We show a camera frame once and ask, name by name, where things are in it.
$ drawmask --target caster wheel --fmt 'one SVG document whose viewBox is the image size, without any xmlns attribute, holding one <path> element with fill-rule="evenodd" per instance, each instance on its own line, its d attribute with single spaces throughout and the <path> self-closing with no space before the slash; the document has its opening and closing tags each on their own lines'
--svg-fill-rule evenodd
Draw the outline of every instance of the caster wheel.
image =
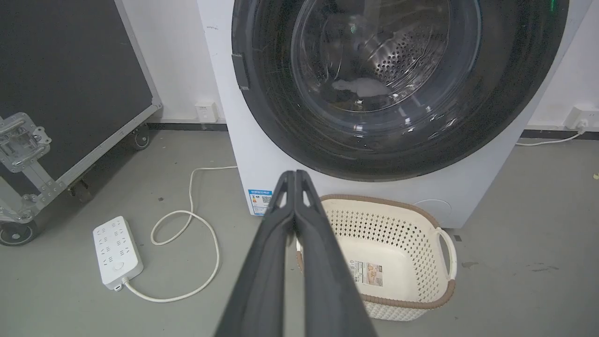
<svg viewBox="0 0 599 337">
<path fill-rule="evenodd" d="M 137 151 L 141 151 L 150 144 L 150 129 L 147 124 L 136 127 L 129 135 L 129 144 Z"/>
<path fill-rule="evenodd" d="M 82 203 L 87 203 L 93 199 L 92 193 L 89 191 L 89 186 L 83 180 L 80 180 L 72 184 L 69 188 L 69 194 L 71 197 L 76 197 Z"/>
<path fill-rule="evenodd" d="M 31 242 L 40 233 L 34 221 L 26 224 L 2 222 L 0 226 L 0 245 L 3 246 L 22 246 Z"/>
</svg>

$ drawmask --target energy label sticker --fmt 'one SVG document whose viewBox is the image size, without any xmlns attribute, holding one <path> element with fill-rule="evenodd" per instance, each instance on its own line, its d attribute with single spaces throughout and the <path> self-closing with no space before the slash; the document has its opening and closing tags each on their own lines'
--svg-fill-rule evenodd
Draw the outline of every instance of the energy label sticker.
<svg viewBox="0 0 599 337">
<path fill-rule="evenodd" d="M 273 197 L 273 192 L 261 189 L 249 189 L 248 192 L 250 193 L 250 202 L 252 203 L 254 215 L 264 215 L 266 208 L 268 208 L 268 203 Z"/>
</svg>

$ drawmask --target white plastic basket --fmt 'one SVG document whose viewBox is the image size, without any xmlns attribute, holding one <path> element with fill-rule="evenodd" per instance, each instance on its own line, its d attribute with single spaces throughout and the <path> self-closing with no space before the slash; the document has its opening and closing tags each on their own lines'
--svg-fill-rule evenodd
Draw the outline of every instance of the white plastic basket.
<svg viewBox="0 0 599 337">
<path fill-rule="evenodd" d="M 410 204 L 354 195 L 326 195 L 321 201 L 370 317 L 411 321 L 449 301 L 455 247 L 430 214 Z M 297 250 L 303 270 L 299 241 Z"/>
</svg>

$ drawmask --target concrete floor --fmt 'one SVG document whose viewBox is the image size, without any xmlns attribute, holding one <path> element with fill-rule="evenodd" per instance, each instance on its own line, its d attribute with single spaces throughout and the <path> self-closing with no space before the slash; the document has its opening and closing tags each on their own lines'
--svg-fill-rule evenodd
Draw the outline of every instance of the concrete floor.
<svg viewBox="0 0 599 337">
<path fill-rule="evenodd" d="M 145 266 L 132 283 L 156 297 L 191 291 L 213 268 L 209 231 L 194 223 L 158 247 L 150 230 L 162 215 L 189 207 L 194 168 L 234 163 L 227 133 L 161 131 L 142 152 L 113 149 L 86 178 L 94 200 L 81 205 L 62 195 L 38 217 L 46 228 L 38 239 L 0 247 L 0 335 L 211 336 L 260 222 L 247 211 L 236 170 L 196 179 L 196 211 L 214 226 L 222 264 L 190 299 L 154 304 L 128 290 L 107 290 L 92 229 L 124 216 Z M 462 242 L 456 243 L 460 267 L 451 301 L 414 322 L 376 320 L 379 335 L 596 335 L 598 172 L 598 142 L 515 148 L 467 225 L 452 231 Z M 158 239 L 184 221 L 173 219 Z M 303 284 L 293 254 L 286 274 L 286 336 L 303 336 Z"/>
</svg>

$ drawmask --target black baseboard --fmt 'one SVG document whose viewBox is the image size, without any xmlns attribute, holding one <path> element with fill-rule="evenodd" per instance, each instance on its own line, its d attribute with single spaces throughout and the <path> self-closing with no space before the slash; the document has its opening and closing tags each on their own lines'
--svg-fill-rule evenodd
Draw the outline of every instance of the black baseboard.
<svg viewBox="0 0 599 337">
<path fill-rule="evenodd" d="M 226 124 L 148 123 L 150 130 L 229 131 Z"/>
<path fill-rule="evenodd" d="M 228 131 L 226 124 L 148 123 L 151 130 Z M 522 138 L 566 139 L 575 131 L 524 130 Z M 599 140 L 599 132 L 587 132 L 577 139 Z"/>
<path fill-rule="evenodd" d="M 576 131 L 545 131 L 524 130 L 522 138 L 566 139 L 576 134 Z M 599 132 L 586 132 L 576 139 L 599 140 Z"/>
</svg>

